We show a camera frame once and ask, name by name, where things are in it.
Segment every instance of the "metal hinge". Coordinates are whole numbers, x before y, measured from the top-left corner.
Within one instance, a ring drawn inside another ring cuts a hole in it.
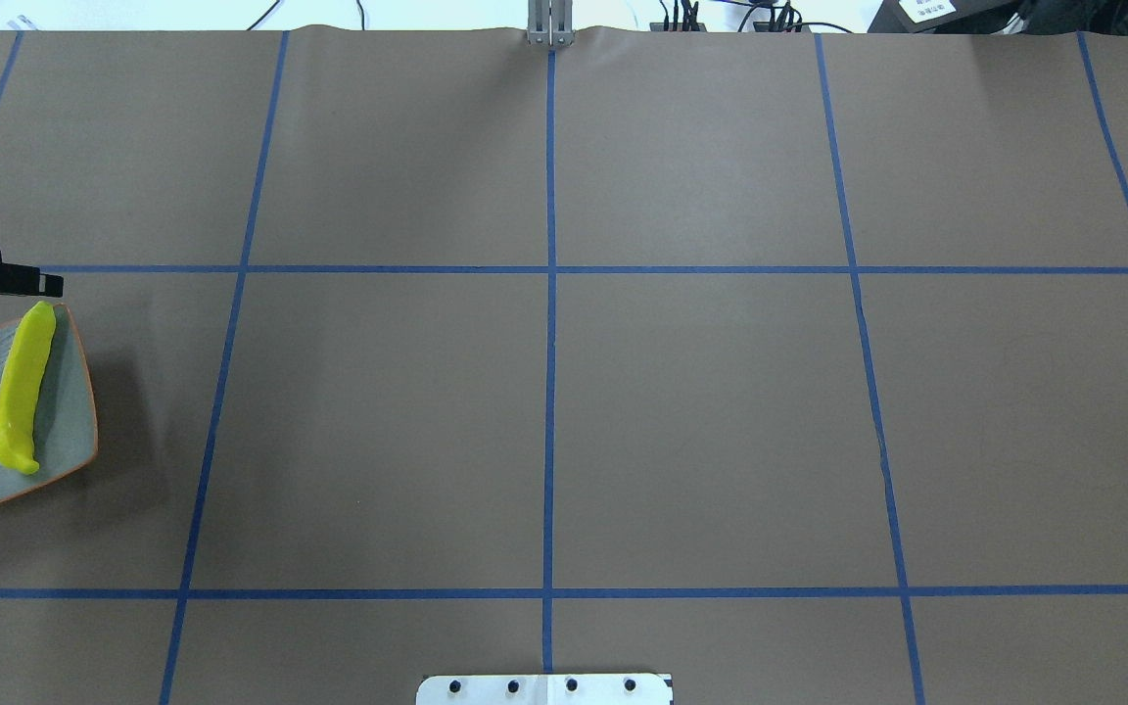
[[[541,49],[573,44],[573,0],[529,0],[529,27],[525,39]]]

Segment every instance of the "table surface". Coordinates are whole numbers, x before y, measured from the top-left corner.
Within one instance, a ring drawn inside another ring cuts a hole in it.
[[[0,33],[0,702],[1128,702],[1128,39]]]

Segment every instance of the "white plate with holes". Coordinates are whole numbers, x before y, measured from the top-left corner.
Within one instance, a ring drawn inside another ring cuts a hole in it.
[[[672,705],[672,678],[656,673],[432,677],[416,705]]]

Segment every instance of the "silver metal bracket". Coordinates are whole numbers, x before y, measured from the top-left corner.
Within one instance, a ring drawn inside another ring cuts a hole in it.
[[[525,39],[531,46],[564,49],[573,44],[573,0],[529,0],[529,27]]]

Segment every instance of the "gray table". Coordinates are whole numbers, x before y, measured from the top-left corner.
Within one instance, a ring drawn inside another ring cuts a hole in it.
[[[0,702],[1128,702],[1128,41],[521,41],[0,34]]]

